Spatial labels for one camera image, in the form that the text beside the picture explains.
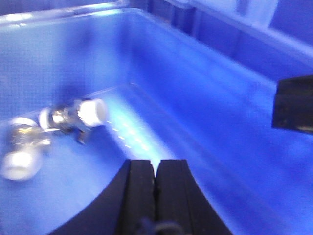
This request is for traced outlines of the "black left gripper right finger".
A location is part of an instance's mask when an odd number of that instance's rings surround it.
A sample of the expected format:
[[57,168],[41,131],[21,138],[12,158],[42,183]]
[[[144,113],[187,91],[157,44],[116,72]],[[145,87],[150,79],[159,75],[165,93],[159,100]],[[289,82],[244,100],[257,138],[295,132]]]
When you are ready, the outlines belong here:
[[155,186],[157,221],[173,221],[185,235],[232,234],[202,193],[186,160],[162,160]]

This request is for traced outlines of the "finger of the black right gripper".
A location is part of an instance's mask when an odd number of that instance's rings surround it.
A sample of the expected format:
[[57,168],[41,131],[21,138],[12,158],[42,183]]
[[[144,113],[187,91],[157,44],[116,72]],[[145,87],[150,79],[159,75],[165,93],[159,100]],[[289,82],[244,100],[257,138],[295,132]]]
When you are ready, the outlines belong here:
[[313,76],[279,80],[273,100],[271,126],[313,132]]

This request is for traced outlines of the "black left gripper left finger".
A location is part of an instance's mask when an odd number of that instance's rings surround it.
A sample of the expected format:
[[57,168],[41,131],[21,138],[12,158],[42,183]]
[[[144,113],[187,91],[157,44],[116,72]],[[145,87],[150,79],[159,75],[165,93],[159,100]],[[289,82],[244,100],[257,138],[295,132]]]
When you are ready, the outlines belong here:
[[108,186],[53,235],[132,235],[155,219],[155,175],[149,160],[125,160]]

